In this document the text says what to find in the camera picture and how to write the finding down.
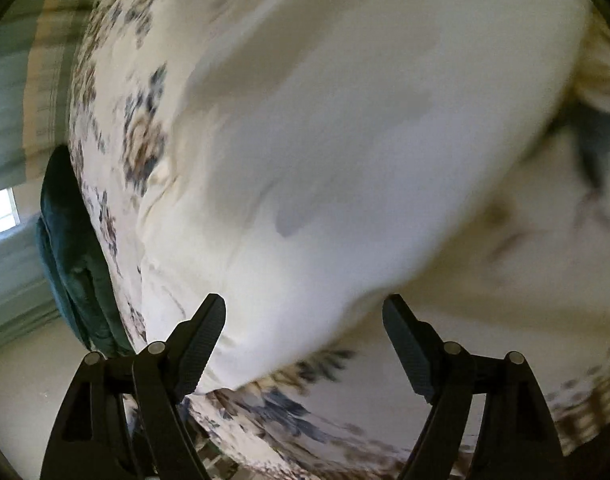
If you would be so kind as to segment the white pants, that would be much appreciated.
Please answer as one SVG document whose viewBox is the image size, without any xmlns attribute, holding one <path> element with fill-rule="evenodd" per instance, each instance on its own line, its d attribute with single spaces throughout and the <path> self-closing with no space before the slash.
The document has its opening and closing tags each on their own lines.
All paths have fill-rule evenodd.
<svg viewBox="0 0 610 480">
<path fill-rule="evenodd" d="M 535 140 L 588 0 L 166 0 L 143 289 L 227 322 L 203 392 L 308 356 L 415 278 Z"/>
</svg>

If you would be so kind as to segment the green striped curtain left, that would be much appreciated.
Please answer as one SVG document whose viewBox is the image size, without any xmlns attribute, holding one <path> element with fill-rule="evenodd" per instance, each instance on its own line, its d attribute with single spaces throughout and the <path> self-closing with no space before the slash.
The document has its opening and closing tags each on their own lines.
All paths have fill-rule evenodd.
<svg viewBox="0 0 610 480">
<path fill-rule="evenodd" d="M 0 349 L 60 317 L 41 266 L 37 220 L 0 233 Z"/>
</svg>

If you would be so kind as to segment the green striped curtain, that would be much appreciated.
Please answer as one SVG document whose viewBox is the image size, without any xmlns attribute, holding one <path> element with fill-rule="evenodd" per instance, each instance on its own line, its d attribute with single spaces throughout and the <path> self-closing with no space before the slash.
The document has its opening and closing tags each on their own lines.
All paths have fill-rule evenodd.
<svg viewBox="0 0 610 480">
<path fill-rule="evenodd" d="M 41 266 L 37 220 L 0 233 L 0 349 L 60 317 Z"/>
<path fill-rule="evenodd" d="M 0 21 L 0 190 L 66 142 L 75 54 L 96 0 L 13 0 Z"/>
</svg>

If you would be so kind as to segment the dark teal folded quilt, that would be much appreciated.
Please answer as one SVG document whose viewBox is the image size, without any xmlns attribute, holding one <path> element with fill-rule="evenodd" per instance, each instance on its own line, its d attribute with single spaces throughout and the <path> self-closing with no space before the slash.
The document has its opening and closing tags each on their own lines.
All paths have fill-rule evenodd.
<svg viewBox="0 0 610 480">
<path fill-rule="evenodd" d="M 76 338 L 109 358 L 131 356 L 134 349 L 65 145 L 52 152 L 43 176 L 36 240 L 58 312 Z"/>
</svg>

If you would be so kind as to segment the window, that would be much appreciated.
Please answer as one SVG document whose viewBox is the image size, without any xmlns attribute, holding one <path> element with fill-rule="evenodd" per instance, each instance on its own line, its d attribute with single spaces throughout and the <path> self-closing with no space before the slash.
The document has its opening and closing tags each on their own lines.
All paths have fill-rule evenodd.
<svg viewBox="0 0 610 480">
<path fill-rule="evenodd" d="M 0 190 L 0 233 L 13 229 L 20 224 L 13 191 Z"/>
</svg>

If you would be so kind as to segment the green striped curtain right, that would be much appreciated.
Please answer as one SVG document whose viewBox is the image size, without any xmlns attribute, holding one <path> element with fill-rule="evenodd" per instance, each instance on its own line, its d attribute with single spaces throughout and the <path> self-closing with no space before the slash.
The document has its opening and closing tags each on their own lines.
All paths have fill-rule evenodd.
<svg viewBox="0 0 610 480">
<path fill-rule="evenodd" d="M 0 190 L 66 142 L 75 54 L 96 0 L 13 0 L 0 21 Z"/>
</svg>

